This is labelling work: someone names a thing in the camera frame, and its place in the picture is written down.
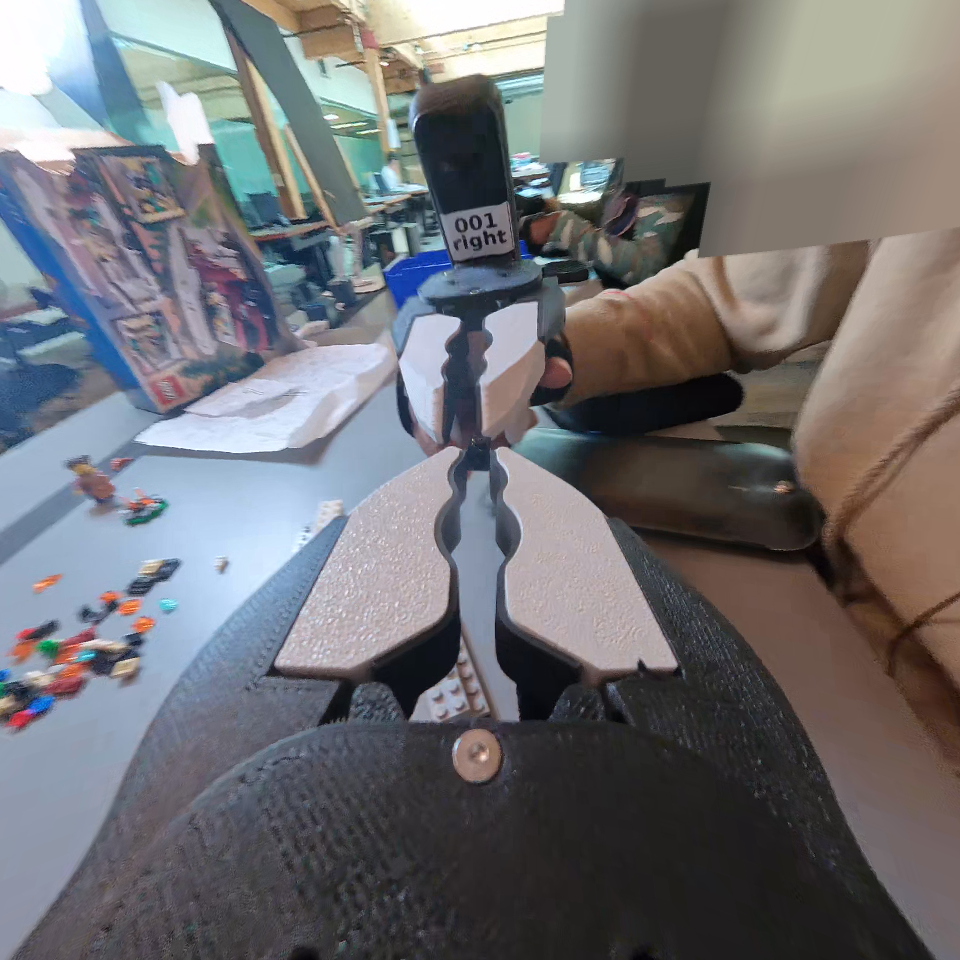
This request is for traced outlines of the lego campfire on green plate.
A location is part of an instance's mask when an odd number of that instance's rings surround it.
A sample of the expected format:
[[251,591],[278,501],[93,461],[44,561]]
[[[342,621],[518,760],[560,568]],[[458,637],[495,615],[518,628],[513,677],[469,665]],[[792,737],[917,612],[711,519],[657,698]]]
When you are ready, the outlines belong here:
[[126,526],[142,526],[162,516],[169,508],[169,501],[136,488],[132,497],[121,498],[121,508]]

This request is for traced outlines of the blue plastic bin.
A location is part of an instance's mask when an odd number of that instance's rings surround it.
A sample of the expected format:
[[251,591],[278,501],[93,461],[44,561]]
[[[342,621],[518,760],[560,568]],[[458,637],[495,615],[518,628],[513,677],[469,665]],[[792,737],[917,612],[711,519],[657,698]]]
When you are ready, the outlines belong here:
[[450,268],[450,258],[443,248],[423,250],[412,256],[395,258],[382,268],[382,276],[396,309],[401,310],[426,280]]

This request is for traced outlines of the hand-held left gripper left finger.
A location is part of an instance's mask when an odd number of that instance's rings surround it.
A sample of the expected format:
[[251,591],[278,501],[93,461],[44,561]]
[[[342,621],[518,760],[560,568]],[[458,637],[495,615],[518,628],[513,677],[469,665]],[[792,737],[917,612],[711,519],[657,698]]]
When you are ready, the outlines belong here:
[[432,687],[461,646],[462,461],[440,451],[349,516],[280,647],[294,678]]

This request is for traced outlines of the pile of small lego pieces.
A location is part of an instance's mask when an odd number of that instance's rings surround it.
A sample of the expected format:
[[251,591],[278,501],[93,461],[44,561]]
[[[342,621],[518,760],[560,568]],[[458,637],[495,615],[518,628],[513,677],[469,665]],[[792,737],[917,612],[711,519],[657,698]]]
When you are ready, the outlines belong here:
[[20,630],[2,654],[2,727],[20,732],[57,704],[80,695],[92,679],[126,686],[138,678],[142,655],[157,618],[144,607],[151,590],[168,584],[180,558],[144,561],[122,590],[103,592],[82,605],[78,630],[58,619]]

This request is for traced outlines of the long grey lego beam assembly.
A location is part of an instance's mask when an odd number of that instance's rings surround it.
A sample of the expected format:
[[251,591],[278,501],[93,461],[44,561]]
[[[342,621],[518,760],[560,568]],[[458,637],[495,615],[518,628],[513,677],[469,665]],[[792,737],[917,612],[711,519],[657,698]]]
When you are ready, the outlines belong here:
[[343,501],[341,499],[321,501],[315,517],[299,530],[294,542],[294,552],[303,549],[317,534],[329,526],[330,522],[343,515]]

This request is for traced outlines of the dark diagonal steel beam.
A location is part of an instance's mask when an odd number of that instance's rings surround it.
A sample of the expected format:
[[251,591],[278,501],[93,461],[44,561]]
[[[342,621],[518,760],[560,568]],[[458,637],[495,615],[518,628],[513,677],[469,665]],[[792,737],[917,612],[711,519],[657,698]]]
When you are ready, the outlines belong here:
[[285,41],[281,28],[246,2],[212,1],[223,30],[239,44],[284,114],[306,174],[318,186],[317,206],[342,227],[365,221],[368,210],[354,185],[324,111]]

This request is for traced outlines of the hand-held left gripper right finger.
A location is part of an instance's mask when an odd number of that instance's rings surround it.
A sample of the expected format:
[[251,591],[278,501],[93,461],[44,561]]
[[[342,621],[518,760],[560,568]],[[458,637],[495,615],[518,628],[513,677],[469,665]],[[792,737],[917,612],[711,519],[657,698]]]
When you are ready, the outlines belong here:
[[678,660],[606,515],[566,481],[495,450],[499,598],[508,630],[597,684]]

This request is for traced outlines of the crumpled white paper bag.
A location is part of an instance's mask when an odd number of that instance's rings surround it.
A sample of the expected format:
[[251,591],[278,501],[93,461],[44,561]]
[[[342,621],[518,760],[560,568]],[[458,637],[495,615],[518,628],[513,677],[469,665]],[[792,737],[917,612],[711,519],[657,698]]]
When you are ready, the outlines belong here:
[[298,450],[334,432],[396,366],[387,342],[310,346],[154,423],[136,441],[227,454]]

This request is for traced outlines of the person's beige hoodie torso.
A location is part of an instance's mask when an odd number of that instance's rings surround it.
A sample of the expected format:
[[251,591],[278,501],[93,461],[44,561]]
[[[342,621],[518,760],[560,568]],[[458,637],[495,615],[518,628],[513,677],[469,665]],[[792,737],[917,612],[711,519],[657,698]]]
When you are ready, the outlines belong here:
[[959,230],[877,241],[795,433],[834,594],[959,768]]

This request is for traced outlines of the lego minifigure with guitar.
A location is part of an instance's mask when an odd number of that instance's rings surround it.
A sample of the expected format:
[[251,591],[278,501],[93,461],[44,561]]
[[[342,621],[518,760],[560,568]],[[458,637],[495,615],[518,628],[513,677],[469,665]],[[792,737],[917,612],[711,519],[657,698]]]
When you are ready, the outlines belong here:
[[117,507],[114,482],[90,460],[89,456],[80,455],[70,458],[63,465],[73,474],[74,493],[93,501],[98,507],[104,509]]

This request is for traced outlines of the grey lego plate assembly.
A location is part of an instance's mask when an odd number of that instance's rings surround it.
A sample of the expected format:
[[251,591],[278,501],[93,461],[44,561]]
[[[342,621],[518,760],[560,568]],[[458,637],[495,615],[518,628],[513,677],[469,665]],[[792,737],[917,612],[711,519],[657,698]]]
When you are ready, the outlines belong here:
[[520,718],[516,685],[499,666],[490,636],[462,632],[454,666],[419,695],[412,721],[453,724],[489,718],[515,722]]

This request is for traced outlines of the colourful lego set box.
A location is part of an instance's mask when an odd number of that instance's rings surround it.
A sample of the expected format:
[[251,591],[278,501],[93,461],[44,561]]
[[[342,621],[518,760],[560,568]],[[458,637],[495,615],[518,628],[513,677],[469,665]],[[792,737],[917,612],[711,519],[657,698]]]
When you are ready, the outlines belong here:
[[218,166],[2,151],[2,218],[131,403],[175,411],[303,347]]

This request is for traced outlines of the person's right hand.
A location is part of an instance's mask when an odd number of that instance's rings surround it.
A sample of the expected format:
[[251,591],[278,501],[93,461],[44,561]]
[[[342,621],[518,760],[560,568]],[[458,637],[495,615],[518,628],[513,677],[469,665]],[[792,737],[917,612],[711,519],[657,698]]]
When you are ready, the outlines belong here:
[[547,356],[543,374],[531,395],[530,405],[540,407],[561,402],[567,396],[572,380],[573,367],[568,357]]

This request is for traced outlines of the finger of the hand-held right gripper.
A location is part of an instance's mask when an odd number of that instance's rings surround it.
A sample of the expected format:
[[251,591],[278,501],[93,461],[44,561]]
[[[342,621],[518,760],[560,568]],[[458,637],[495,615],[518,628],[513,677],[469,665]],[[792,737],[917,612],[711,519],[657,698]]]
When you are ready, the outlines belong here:
[[532,396],[546,370],[539,339],[539,308],[519,303],[499,309],[468,333],[468,370],[475,379],[469,443],[514,445],[534,425]]
[[472,443],[469,337],[461,318],[413,319],[399,355],[398,406],[404,426],[428,449]]

